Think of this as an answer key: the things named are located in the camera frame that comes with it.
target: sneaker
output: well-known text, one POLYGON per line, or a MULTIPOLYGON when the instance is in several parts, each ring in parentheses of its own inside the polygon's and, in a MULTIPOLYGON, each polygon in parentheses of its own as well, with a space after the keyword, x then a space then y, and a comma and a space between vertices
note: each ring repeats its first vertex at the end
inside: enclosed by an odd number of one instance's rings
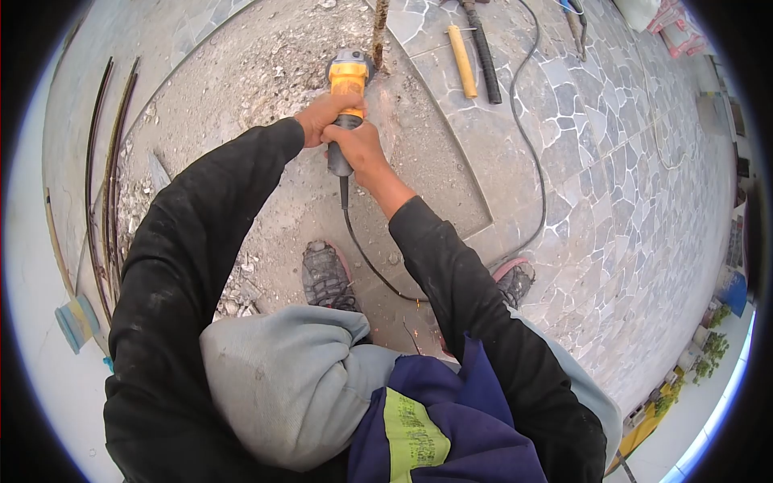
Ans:
POLYGON ((529 293, 535 273, 526 258, 515 258, 496 269, 492 277, 507 305, 517 309, 520 301, 529 293))
POLYGON ((354 298, 349 265, 332 243, 318 240, 306 246, 301 279, 309 305, 362 312, 354 298))

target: gray pants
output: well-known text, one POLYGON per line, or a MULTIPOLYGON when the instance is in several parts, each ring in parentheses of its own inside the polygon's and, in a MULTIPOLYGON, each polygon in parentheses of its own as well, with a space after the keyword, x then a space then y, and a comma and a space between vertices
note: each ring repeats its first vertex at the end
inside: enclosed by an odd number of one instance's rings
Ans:
MULTIPOLYGON (((601 420, 607 465, 622 437, 617 405, 558 343, 508 308, 546 340, 572 391, 601 420)), ((226 318, 199 337, 216 408, 244 447, 273 466, 307 471, 343 451, 384 387, 400 352, 363 344, 364 315, 291 305, 272 315, 226 318)))

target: black sleeve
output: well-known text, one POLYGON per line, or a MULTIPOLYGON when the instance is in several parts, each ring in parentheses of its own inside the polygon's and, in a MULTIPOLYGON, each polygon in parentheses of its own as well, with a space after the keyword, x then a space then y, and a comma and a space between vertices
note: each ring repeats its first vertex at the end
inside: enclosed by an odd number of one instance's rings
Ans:
POLYGON ((252 128, 192 163, 137 230, 113 314, 107 451, 129 481, 346 478, 346 458, 298 474, 258 464, 209 394, 199 335, 253 218, 303 148, 292 118, 252 128))
POLYGON ((390 233, 451 353, 461 361, 466 331, 483 342, 516 429, 533 441, 548 481, 601 481, 607 443, 601 422, 577 401, 545 341, 510 318, 478 254, 418 196, 397 210, 390 233))

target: blue container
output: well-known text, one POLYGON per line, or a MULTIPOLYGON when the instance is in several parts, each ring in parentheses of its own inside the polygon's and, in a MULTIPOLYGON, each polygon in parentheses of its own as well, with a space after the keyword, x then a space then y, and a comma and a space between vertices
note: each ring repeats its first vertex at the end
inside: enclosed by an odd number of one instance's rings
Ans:
POLYGON ((97 315, 83 295, 78 295, 69 304, 57 308, 53 313, 67 343, 76 354, 80 352, 80 348, 87 340, 99 332, 97 315))

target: grinder handle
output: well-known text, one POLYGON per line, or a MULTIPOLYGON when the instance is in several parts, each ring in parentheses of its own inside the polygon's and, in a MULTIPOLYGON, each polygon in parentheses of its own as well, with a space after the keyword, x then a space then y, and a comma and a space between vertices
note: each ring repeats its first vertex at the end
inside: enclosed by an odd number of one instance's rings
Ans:
MULTIPOLYGON (((354 114, 339 114, 335 119, 336 126, 352 130, 363 123, 363 119, 354 114)), ((346 157, 341 152, 341 146, 337 142, 328 145, 328 169, 336 176, 349 176, 354 170, 346 161, 346 157)))

